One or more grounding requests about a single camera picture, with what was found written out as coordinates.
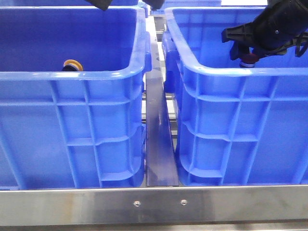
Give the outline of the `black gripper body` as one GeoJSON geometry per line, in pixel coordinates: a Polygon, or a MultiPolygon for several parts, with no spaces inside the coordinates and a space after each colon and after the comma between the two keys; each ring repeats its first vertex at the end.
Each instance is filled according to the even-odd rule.
{"type": "Polygon", "coordinates": [[[271,0],[252,27],[256,43],[273,51],[308,29],[308,2],[271,0]]]}
{"type": "Polygon", "coordinates": [[[98,9],[106,11],[112,3],[112,0],[85,0],[98,9]]]}

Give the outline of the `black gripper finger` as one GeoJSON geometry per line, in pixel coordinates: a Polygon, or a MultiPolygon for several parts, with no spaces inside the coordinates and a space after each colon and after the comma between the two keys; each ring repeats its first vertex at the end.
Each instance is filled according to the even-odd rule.
{"type": "Polygon", "coordinates": [[[226,28],[221,33],[221,41],[222,43],[234,41],[246,46],[253,46],[255,43],[253,30],[252,23],[226,28]]]}
{"type": "Polygon", "coordinates": [[[230,50],[230,59],[236,60],[236,59],[242,59],[242,57],[248,54],[248,47],[243,44],[233,44],[230,50]]]}

